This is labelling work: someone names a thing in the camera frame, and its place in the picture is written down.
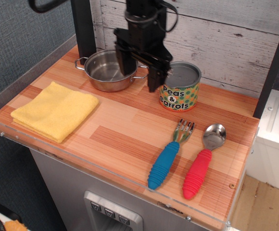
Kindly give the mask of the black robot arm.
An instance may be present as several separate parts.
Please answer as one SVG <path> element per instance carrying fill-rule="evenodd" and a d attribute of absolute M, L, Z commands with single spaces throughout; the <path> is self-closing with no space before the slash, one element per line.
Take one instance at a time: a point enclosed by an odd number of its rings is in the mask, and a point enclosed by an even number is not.
<path fill-rule="evenodd" d="M 121 73 L 128 75 L 136 62 L 148 67 L 148 87 L 154 92 L 165 83 L 173 57 L 164 46 L 167 10 L 177 9 L 163 0 L 128 0 L 125 10 L 127 29 L 117 28 L 115 49 Z"/>

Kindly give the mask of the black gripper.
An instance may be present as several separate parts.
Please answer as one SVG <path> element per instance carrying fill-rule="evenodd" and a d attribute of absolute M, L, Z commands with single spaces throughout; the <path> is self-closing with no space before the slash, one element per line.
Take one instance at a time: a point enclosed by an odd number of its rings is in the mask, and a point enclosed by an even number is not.
<path fill-rule="evenodd" d="M 144 20 L 127 19 L 128 28 L 114 30 L 116 57 L 122 75 L 131 75 L 137 70 L 137 61 L 148 67 L 149 92 L 155 92 L 165 83 L 173 57 L 164 46 L 167 30 L 166 17 Z"/>

